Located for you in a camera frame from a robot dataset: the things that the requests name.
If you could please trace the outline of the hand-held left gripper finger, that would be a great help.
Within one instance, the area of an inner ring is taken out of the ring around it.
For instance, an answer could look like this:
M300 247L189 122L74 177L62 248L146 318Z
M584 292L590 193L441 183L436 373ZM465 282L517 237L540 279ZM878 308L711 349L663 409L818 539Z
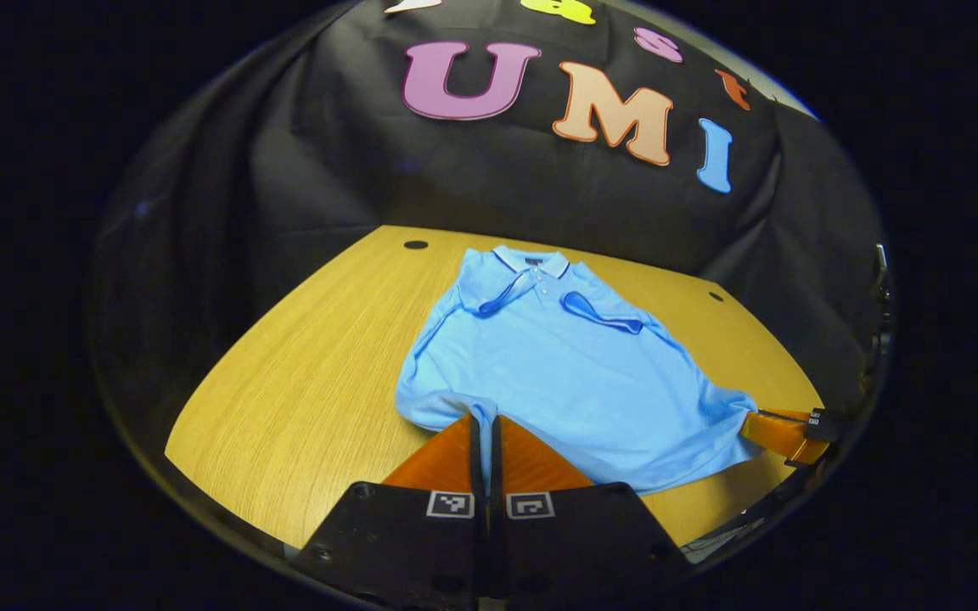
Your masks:
M480 445L478 423L464 415L381 482L350 484L295 568L390 611L475 611Z
M508 608L637 608L694 566L629 484L597 485L519 423L492 425L489 591Z

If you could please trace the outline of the light blue polo T-shirt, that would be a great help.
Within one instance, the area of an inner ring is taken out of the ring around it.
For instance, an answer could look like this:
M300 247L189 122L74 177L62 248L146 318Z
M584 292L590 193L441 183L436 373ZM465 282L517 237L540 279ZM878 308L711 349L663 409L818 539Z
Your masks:
M405 356L396 409L441 432L503 415L597 484L645 496L756 459L756 402L719 387L648 311L559 252L466 250Z

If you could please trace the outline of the black backdrop cloth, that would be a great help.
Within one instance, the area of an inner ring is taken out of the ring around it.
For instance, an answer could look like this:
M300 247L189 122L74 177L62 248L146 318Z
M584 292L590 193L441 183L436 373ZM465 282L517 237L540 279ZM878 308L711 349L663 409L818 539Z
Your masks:
M520 0L306 17L171 112L94 240L106 405L177 411L222 353L384 225L490 233L699 276L829 407L884 376L872 194L827 127L671 17Z

